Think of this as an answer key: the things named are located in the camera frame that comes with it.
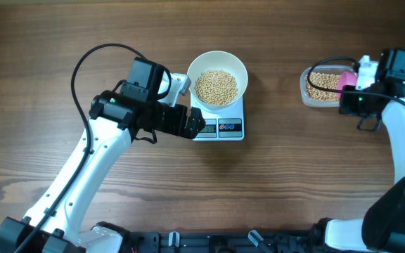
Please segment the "pink plastic measuring scoop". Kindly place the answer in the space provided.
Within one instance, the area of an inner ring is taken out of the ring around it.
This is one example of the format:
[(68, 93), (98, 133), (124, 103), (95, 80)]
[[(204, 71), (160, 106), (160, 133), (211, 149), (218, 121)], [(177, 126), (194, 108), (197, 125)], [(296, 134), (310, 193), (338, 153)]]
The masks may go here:
[(337, 90), (348, 88), (351, 91), (356, 91), (357, 75), (354, 72), (346, 71), (340, 75), (337, 81)]

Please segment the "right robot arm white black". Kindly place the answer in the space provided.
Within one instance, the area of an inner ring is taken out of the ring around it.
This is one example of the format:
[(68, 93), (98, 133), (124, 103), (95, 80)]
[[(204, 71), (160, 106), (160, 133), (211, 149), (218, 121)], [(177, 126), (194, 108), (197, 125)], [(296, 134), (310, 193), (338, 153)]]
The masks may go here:
[(362, 219), (321, 219), (313, 238), (337, 252), (405, 252), (405, 49), (386, 48), (380, 59), (353, 60), (356, 81), (337, 90), (339, 112), (384, 124), (392, 149), (394, 185)]

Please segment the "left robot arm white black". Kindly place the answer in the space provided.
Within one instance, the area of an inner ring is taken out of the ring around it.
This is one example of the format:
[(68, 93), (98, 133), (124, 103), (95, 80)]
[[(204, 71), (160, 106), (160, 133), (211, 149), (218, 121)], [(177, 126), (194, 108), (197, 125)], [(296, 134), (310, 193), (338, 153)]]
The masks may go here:
[(130, 232), (100, 222), (81, 232), (84, 215), (110, 168), (144, 130), (194, 139), (205, 121), (177, 104), (191, 81), (137, 57), (127, 79), (97, 95), (84, 132), (56, 179), (21, 220), (0, 225), (0, 252), (129, 252)]

